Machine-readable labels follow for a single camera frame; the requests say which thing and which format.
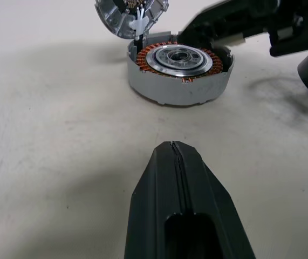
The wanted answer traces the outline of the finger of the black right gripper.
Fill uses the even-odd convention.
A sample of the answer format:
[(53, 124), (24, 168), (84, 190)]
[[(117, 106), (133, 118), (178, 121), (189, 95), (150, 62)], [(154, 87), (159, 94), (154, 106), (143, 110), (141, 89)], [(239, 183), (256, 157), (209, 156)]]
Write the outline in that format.
[(226, 37), (261, 27), (279, 7), (279, 0), (224, 0), (203, 9), (182, 36)]
[(230, 43), (263, 33), (271, 13), (211, 12), (209, 14), (213, 43)]

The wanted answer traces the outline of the grey round motor housing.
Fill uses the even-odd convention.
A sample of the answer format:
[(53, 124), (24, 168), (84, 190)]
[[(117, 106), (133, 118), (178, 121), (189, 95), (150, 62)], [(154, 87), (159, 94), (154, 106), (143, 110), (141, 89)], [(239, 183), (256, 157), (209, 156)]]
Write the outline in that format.
[(225, 90), (235, 57), (225, 46), (196, 48), (160, 32), (127, 47), (130, 87), (161, 105), (191, 106), (217, 99)]

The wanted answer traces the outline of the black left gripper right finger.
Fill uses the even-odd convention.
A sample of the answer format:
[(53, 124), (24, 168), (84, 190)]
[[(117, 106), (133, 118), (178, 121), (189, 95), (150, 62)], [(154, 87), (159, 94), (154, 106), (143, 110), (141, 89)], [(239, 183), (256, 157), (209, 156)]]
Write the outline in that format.
[(172, 142), (181, 211), (172, 217), (176, 259), (256, 259), (228, 191), (198, 151)]

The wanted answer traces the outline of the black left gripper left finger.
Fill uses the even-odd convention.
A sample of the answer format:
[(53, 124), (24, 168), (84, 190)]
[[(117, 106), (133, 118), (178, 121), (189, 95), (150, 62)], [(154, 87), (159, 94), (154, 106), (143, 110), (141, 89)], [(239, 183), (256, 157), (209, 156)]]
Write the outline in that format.
[(171, 142), (163, 142), (133, 191), (124, 259), (165, 259), (165, 224), (181, 212), (180, 204), (176, 154)]

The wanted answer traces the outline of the silver round motor lid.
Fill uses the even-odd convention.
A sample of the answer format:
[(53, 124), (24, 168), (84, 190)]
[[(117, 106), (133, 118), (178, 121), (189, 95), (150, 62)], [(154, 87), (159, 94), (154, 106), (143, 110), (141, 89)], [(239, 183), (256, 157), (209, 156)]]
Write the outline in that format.
[(123, 39), (139, 40), (168, 7), (168, 0), (95, 0), (104, 26)]

